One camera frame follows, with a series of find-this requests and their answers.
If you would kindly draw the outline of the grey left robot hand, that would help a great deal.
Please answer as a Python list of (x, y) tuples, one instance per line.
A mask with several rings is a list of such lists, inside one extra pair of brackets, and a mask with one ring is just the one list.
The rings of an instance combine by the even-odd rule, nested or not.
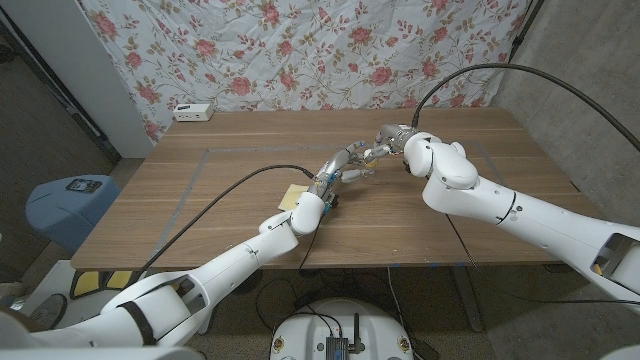
[(374, 170), (364, 168), (363, 155), (356, 152), (357, 148), (364, 145), (363, 141), (357, 141), (336, 152), (313, 177), (308, 192), (326, 200), (337, 179), (343, 183), (351, 183), (372, 175)]

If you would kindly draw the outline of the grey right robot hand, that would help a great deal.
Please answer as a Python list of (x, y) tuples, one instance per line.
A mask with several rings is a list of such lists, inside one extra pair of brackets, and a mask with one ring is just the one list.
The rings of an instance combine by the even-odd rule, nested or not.
[(408, 125), (385, 124), (380, 127), (370, 149), (364, 152), (363, 160), (371, 163), (389, 154), (397, 154), (404, 150), (407, 141), (417, 133)]

